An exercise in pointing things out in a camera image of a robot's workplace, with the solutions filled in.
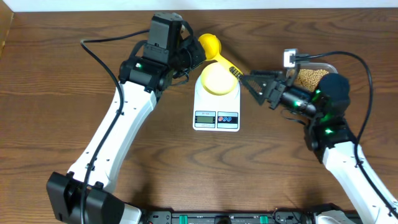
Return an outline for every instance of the container of beans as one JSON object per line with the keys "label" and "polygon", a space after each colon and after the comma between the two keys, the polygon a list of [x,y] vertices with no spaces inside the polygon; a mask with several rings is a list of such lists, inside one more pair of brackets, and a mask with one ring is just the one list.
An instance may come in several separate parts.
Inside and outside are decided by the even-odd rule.
{"label": "container of beans", "polygon": [[[321,78],[329,73],[337,73],[337,70],[328,63],[303,63],[294,84],[315,91]],[[293,74],[294,69],[287,70],[287,76]]]}

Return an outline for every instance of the yellow bowl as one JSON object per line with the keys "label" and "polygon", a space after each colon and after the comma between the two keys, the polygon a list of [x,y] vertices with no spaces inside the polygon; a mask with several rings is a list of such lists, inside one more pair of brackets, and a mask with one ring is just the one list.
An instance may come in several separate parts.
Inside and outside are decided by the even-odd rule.
{"label": "yellow bowl", "polygon": [[203,69],[200,81],[208,93],[216,96],[230,93],[238,84],[238,79],[218,62],[211,63]]}

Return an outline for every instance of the white digital scale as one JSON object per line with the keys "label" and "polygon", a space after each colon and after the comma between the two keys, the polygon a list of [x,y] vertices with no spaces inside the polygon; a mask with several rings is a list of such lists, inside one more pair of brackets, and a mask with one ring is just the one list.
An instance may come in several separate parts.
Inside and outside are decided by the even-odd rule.
{"label": "white digital scale", "polygon": [[195,85],[193,128],[198,131],[239,131],[241,123],[241,88],[225,95],[213,95],[205,90],[199,76]]}

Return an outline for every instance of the green connector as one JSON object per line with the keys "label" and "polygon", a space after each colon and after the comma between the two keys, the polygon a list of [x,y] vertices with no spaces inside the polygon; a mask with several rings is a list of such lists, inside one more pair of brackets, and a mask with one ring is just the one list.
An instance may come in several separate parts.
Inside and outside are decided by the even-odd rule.
{"label": "green connector", "polygon": [[188,224],[188,215],[180,215],[180,224]]}
{"label": "green connector", "polygon": [[267,216],[260,216],[260,224],[267,224],[268,223],[268,217]]}

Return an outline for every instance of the clear plastic container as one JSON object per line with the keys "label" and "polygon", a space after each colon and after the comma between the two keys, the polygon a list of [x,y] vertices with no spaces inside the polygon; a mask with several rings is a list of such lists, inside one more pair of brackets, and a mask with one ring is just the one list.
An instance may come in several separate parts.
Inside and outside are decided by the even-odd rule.
{"label": "clear plastic container", "polygon": [[[312,63],[312,62],[310,62],[310,63],[302,63],[300,65],[301,65],[300,69],[311,69],[311,70],[323,69],[323,70],[328,71],[329,73],[337,73],[337,69],[328,63]],[[288,69],[286,76],[293,75],[293,71],[294,71],[294,69]]]}

